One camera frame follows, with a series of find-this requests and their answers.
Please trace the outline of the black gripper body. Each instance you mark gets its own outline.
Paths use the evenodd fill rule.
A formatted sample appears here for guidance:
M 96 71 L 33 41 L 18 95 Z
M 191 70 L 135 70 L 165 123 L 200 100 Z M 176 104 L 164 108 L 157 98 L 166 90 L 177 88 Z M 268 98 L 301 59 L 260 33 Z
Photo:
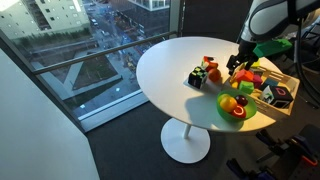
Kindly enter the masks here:
M 231 55 L 226 67 L 227 68 L 234 68 L 235 69 L 240 66 L 241 64 L 245 64 L 244 69 L 249 70 L 251 65 L 258 60 L 258 57 L 253 52 L 250 53 L 243 53 L 239 52 L 237 55 Z

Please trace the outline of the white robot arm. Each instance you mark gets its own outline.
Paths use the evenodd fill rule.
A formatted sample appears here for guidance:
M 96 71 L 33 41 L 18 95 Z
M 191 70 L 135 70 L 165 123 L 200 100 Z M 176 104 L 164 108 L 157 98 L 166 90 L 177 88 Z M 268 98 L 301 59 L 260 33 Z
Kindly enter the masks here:
M 240 32 L 238 54 L 231 55 L 226 65 L 229 74 L 244 62 L 248 70 L 258 60 L 253 52 L 258 43 L 293 32 L 298 20 L 310 25 L 319 9 L 320 0 L 253 0 Z

